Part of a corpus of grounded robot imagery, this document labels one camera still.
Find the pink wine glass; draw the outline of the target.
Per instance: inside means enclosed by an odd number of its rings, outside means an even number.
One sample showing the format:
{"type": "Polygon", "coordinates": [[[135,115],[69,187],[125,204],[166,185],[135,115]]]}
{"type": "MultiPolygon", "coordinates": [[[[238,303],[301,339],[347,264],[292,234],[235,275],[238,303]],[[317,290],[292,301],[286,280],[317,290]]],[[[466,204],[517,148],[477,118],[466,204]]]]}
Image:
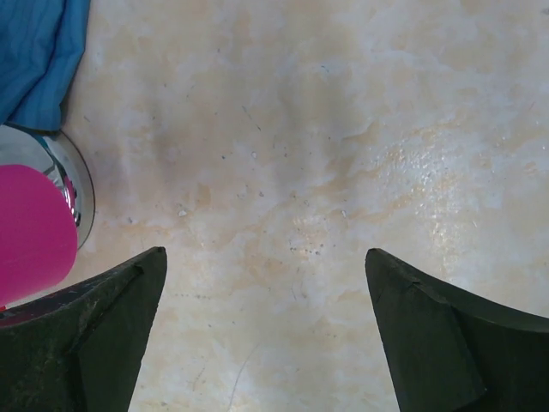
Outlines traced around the pink wine glass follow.
{"type": "Polygon", "coordinates": [[[61,191],[31,167],[2,166],[1,305],[60,283],[76,253],[76,226],[61,191]]]}

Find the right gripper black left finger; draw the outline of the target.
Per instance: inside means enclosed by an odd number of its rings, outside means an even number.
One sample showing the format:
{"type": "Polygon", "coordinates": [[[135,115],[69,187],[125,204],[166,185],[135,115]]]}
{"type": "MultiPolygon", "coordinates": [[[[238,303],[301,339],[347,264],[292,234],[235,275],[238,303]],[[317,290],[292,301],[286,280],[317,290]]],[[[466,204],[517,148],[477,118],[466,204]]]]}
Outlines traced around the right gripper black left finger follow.
{"type": "Polygon", "coordinates": [[[3,411],[126,411],[166,281],[153,247],[1,314],[3,411]]]}

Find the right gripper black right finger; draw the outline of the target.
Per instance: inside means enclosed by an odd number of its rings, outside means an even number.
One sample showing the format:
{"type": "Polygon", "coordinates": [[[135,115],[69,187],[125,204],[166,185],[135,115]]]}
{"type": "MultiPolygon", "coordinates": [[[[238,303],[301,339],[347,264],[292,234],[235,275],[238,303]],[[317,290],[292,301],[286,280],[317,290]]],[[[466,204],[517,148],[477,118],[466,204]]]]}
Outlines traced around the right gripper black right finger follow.
{"type": "Polygon", "coordinates": [[[548,320],[370,249],[365,275],[401,411],[546,411],[548,320]]]}

